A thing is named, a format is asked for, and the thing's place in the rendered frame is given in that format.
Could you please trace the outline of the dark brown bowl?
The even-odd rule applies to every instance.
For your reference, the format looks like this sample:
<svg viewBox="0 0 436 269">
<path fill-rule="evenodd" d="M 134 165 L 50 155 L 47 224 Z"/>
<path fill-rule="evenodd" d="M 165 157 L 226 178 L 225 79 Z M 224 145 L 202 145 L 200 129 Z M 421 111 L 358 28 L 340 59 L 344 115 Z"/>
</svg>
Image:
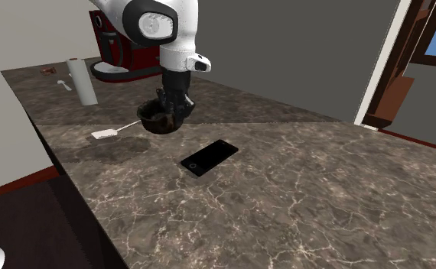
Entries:
<svg viewBox="0 0 436 269">
<path fill-rule="evenodd" d="M 144 129 L 156 135 L 175 132 L 184 122 L 183 120 L 177 121 L 174 113 L 166 113 L 159 99 L 151 99 L 142 103 L 137 109 L 137 116 Z"/>
</svg>

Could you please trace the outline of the red coffee machine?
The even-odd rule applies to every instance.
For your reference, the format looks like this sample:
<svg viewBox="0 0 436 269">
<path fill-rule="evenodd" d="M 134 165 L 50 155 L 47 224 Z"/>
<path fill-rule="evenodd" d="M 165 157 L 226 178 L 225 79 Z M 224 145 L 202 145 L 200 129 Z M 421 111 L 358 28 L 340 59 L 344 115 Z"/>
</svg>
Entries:
<svg viewBox="0 0 436 269">
<path fill-rule="evenodd" d="M 89 11 L 101 60 L 91 73 L 106 83 L 125 83 L 161 74 L 159 47 L 143 47 L 120 34 L 100 10 Z"/>
</svg>

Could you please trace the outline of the black smartphone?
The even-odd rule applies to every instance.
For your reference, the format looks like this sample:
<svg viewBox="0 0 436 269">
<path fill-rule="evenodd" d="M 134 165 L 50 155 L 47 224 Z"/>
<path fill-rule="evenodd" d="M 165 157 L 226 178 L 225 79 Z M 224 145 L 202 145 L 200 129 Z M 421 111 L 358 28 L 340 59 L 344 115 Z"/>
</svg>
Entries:
<svg viewBox="0 0 436 269">
<path fill-rule="evenodd" d="M 219 139 L 184 158 L 180 164 L 195 176 L 201 177 L 238 151 L 237 147 Z"/>
</svg>

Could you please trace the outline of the white spatula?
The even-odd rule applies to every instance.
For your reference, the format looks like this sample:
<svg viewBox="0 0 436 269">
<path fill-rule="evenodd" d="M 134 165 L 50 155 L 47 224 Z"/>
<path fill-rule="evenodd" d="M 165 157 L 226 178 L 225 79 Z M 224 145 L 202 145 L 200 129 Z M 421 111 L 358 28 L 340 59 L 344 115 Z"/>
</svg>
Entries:
<svg viewBox="0 0 436 269">
<path fill-rule="evenodd" d="M 133 125 L 137 125 L 140 122 L 141 122 L 141 120 L 138 120 L 138 121 L 130 123 L 128 125 L 122 126 L 121 128 L 116 128 L 116 129 L 109 128 L 109 129 L 105 129 L 105 130 L 101 130 L 101 131 L 94 131 L 91 133 L 91 136 L 93 138 L 95 138 L 96 140 L 115 137 L 118 135 L 118 133 L 120 131 L 127 129 L 129 127 L 132 127 Z"/>
</svg>

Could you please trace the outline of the white paper towel roll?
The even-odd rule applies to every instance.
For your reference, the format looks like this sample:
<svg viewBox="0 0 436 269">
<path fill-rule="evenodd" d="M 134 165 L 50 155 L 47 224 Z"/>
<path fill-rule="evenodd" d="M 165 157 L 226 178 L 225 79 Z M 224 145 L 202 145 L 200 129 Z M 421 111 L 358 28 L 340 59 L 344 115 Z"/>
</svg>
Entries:
<svg viewBox="0 0 436 269">
<path fill-rule="evenodd" d="M 98 101 L 84 59 L 70 58 L 66 63 L 81 104 L 96 105 Z"/>
</svg>

